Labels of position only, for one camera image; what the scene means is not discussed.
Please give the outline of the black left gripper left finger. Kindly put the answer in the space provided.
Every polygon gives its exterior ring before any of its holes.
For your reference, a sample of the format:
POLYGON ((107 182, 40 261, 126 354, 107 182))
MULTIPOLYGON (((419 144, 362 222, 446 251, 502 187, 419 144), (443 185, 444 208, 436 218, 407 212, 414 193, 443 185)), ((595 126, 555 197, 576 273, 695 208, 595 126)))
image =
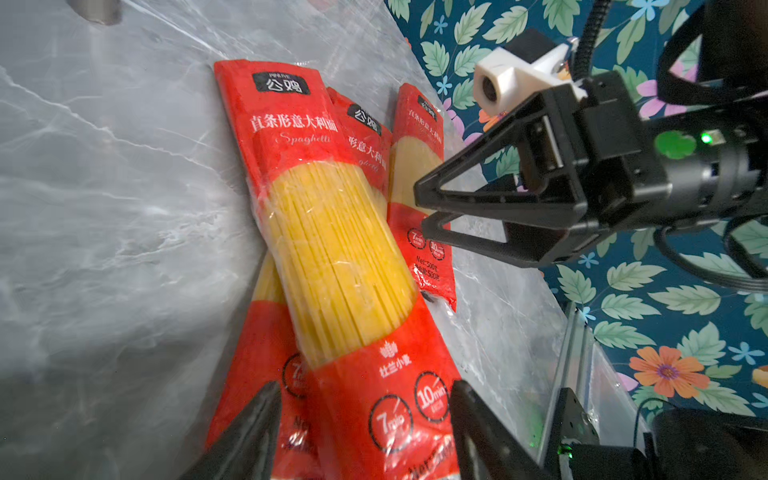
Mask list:
POLYGON ((269 480, 281 420, 281 390, 268 382, 180 480, 269 480))

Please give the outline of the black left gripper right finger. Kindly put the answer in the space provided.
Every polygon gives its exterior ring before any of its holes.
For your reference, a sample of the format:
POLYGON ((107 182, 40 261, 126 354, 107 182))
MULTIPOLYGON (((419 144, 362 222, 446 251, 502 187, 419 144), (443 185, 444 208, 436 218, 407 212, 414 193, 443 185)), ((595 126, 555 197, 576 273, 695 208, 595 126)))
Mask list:
POLYGON ((551 479, 465 380, 456 380, 450 416, 462 480, 551 479))

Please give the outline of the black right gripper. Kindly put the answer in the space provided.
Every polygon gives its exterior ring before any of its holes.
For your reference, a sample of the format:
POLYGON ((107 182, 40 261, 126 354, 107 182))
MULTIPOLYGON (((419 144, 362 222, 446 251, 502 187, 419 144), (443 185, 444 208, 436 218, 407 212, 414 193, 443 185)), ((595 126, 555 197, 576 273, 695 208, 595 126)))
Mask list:
POLYGON ((534 93, 418 180, 416 204, 439 211, 422 221, 424 236, 516 267, 547 267, 612 233, 661 223, 671 183, 623 79, 608 72, 584 86, 583 100, 568 86, 534 93), (461 214, 490 233, 457 231, 461 214))

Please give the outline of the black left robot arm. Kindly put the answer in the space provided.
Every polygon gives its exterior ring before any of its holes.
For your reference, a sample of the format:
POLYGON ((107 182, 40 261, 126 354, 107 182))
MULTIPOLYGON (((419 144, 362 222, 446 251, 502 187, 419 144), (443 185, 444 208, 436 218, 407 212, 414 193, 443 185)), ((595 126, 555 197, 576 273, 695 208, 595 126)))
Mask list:
MULTIPOLYGON (((578 443, 562 437, 539 465, 465 381, 454 384, 450 411, 459 440, 449 447, 463 479, 764 479, 764 419, 670 406, 638 448, 578 443)), ((276 458, 282 401, 262 387, 184 479, 268 479, 276 458)))

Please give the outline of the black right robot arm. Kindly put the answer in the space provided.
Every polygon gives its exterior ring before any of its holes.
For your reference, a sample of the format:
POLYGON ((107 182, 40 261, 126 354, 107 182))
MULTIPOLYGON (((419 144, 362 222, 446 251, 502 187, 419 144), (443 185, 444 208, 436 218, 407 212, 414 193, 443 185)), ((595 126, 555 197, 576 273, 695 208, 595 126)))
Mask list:
POLYGON ((617 72, 592 71, 609 9, 596 2, 576 40, 529 30, 476 64, 475 99, 498 122, 415 183, 424 235, 541 268, 648 228, 682 270, 765 292, 733 234, 767 217, 766 3, 693 12, 657 61, 657 96, 682 112, 648 120, 617 72))

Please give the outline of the white two-tier shelf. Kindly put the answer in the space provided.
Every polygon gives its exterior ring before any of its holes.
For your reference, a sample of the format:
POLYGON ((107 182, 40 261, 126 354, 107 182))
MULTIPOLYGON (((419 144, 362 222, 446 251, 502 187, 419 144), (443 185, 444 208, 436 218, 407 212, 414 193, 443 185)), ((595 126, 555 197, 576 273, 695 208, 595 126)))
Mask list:
POLYGON ((66 3, 75 13, 91 23, 112 26, 122 20, 120 0, 67 0, 66 3))

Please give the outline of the red spaghetti pack far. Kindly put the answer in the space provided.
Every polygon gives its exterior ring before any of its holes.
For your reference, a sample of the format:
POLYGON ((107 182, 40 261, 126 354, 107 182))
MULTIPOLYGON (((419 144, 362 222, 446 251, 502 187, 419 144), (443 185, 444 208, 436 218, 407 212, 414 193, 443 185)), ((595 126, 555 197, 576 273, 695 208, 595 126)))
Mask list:
POLYGON ((286 296, 324 475, 456 475, 458 370, 320 73, 228 60, 214 75, 286 296))

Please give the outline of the red spaghetti pack middle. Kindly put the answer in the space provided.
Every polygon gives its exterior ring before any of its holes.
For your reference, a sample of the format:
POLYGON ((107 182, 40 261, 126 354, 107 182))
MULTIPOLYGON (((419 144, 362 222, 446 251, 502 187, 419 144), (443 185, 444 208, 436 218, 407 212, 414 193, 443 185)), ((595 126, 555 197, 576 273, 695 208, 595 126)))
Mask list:
POLYGON ((412 284, 334 90, 227 102, 268 251, 208 443, 275 381, 282 412, 271 475, 320 479, 309 374, 387 335, 411 308, 412 284))

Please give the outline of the aluminium front rail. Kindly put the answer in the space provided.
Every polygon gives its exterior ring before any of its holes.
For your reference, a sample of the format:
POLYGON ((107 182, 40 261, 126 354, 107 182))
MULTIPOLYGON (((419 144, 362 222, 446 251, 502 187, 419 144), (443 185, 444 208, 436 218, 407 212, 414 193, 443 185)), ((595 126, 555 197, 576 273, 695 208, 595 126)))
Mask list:
POLYGON ((539 463, 555 479, 633 479, 643 461, 637 406, 575 304, 566 315, 539 463))

